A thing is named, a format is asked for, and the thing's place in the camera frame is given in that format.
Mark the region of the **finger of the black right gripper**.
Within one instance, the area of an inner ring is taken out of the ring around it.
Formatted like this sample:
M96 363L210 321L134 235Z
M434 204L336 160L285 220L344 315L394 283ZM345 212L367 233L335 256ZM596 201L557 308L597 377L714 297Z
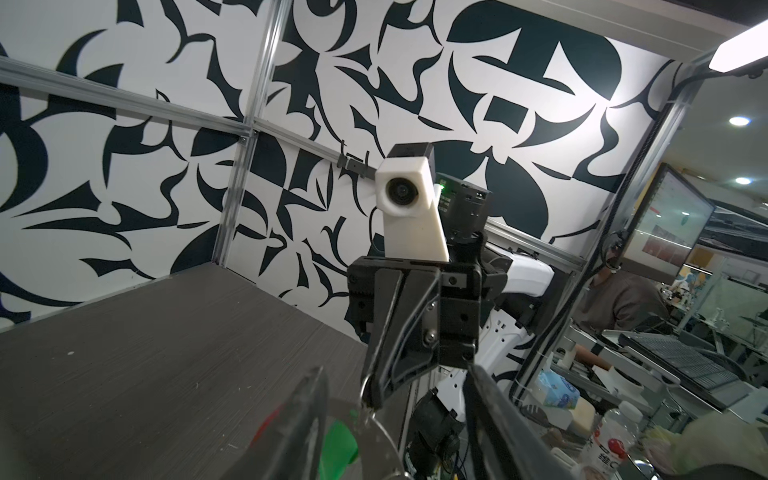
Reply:
M375 273L373 327L366 355L362 396L372 396L374 386L382 376L383 362L386 360L387 332L399 296L402 278L403 274L395 269L382 268Z
M374 386L371 407L379 410L399 389L436 366L435 340L425 338L434 326L422 327L422 317L436 314L440 271L435 267L399 270L403 274L386 338L382 376Z

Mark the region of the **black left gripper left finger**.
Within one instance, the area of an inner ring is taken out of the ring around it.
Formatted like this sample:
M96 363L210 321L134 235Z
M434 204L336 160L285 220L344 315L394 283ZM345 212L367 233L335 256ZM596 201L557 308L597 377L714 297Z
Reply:
M260 427L224 479L314 479L319 469L328 413L328 378L310 369L290 396Z

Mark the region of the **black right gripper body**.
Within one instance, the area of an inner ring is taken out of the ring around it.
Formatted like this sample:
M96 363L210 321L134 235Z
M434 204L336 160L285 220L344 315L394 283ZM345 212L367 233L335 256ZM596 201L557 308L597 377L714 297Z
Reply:
M463 368L507 282L507 262L361 257L347 271L346 320L367 344L366 369Z

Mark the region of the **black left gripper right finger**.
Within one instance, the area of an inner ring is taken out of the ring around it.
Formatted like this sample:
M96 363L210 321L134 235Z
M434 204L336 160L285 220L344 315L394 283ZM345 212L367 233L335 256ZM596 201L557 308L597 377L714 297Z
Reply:
M476 479L572 477L482 367L467 368L463 396Z

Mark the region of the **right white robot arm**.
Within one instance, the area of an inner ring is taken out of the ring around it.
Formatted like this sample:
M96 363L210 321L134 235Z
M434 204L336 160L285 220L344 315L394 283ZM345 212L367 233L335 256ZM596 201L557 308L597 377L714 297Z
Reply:
M447 174L437 190L448 260L363 256L347 269L346 319L368 346L361 402L373 410L438 366L473 363L492 309L542 296L553 277L542 262L487 247L490 191Z

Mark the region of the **plastic bottle red label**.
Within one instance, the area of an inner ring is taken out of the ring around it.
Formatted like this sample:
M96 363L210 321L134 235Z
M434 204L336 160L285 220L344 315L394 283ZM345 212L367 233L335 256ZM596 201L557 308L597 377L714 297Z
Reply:
M637 443L643 419L632 403L622 401L605 412L578 458L578 479L610 479Z

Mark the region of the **seated person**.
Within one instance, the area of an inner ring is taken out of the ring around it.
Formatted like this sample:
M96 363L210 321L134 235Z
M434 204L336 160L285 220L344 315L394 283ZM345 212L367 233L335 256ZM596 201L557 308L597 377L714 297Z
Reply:
M604 330L632 331L650 317L666 319L668 311L652 280L602 267L572 313L573 323L590 334Z

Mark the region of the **black keyboard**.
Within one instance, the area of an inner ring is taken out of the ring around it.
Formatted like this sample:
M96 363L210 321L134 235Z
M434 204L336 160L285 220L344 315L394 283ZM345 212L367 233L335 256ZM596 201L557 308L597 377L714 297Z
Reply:
M722 411L750 395L754 389L735 373L676 337L651 333L620 333L618 342L653 366L669 373L685 390Z

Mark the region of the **computer monitor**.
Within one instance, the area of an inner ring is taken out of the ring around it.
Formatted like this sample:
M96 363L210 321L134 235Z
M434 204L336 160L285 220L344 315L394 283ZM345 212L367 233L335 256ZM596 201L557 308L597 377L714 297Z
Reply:
M672 284L715 209L681 173L660 164L622 241L620 269Z

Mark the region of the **black wall hook rack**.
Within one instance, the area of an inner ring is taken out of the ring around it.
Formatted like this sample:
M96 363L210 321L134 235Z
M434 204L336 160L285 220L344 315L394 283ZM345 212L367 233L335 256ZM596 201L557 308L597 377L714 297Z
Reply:
M345 141L342 141L340 144L340 154L337 158L336 166L344 172L354 173L368 180L374 180L377 171L370 164L369 151L363 157L355 156L347 151Z

